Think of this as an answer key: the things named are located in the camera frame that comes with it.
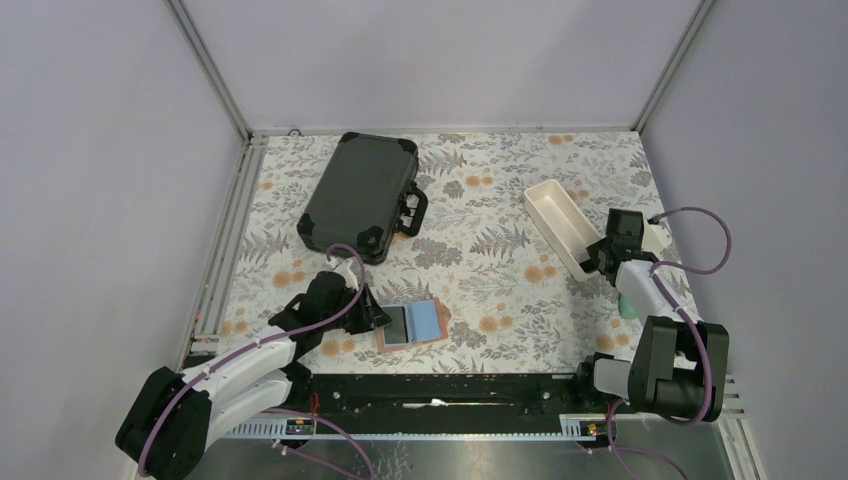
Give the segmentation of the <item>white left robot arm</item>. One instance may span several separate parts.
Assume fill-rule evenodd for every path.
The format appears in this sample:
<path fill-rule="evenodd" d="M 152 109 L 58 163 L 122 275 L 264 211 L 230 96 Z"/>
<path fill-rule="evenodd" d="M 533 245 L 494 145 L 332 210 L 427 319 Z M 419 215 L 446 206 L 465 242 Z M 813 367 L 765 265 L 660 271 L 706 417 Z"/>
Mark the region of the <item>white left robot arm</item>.
<path fill-rule="evenodd" d="M 390 324 L 370 288 L 351 288 L 324 271 L 272 316 L 254 340 L 182 372 L 161 367 L 142 386 L 116 437 L 116 447 L 142 475 L 183 479 L 224 434 L 265 411 L 319 405 L 311 372 L 300 364 L 325 332 L 351 335 Z"/>

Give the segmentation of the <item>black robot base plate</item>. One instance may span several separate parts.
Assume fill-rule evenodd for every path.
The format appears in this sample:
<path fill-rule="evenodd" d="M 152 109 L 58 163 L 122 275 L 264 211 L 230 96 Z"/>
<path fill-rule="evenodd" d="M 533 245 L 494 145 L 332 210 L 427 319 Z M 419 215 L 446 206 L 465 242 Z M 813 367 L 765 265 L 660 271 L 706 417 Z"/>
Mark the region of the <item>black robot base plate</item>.
<path fill-rule="evenodd" d="M 319 405 L 284 405 L 259 417 L 305 418 L 327 425 L 340 416 L 393 414 L 403 411 L 477 411 L 518 415 L 597 415 L 604 419 L 615 396 L 583 395 L 575 374 L 320 374 L 311 372 L 311 390 Z"/>

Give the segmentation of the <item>white rectangular plastic tray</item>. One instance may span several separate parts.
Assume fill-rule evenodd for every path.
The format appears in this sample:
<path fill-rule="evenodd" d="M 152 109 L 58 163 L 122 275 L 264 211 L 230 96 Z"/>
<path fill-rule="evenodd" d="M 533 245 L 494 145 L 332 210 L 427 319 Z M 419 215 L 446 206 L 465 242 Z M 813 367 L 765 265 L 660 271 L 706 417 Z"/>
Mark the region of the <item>white rectangular plastic tray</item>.
<path fill-rule="evenodd" d="M 589 270 L 588 247 L 601 235 L 562 185 L 545 180 L 527 188 L 523 197 L 526 212 L 571 276 L 578 282 L 597 276 Z"/>

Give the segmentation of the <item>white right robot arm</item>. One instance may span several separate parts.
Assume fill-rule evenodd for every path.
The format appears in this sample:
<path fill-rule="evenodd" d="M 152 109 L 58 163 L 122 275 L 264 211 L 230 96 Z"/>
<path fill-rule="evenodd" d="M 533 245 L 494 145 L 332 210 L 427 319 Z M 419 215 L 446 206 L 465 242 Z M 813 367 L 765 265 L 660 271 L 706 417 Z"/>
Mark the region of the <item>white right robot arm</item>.
<path fill-rule="evenodd" d="M 642 332 L 630 361 L 597 352 L 577 368 L 573 396 L 597 412 L 613 398 L 681 425 L 713 422 L 722 411 L 730 336 L 689 313 L 660 275 L 665 262 L 644 249 L 646 228 L 661 220 L 612 208 L 605 234 L 584 265 L 630 302 Z"/>

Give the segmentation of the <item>black credit card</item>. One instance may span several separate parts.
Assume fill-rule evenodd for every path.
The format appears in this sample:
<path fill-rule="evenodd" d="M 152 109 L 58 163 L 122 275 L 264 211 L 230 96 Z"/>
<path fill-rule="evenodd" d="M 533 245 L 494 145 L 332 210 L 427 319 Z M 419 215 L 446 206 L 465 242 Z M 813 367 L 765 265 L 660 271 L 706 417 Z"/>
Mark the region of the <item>black credit card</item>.
<path fill-rule="evenodd" d="M 383 327 L 384 344 L 387 347 L 405 345 L 409 341 L 405 308 L 389 306 L 384 311 L 391 318 L 391 321 Z"/>

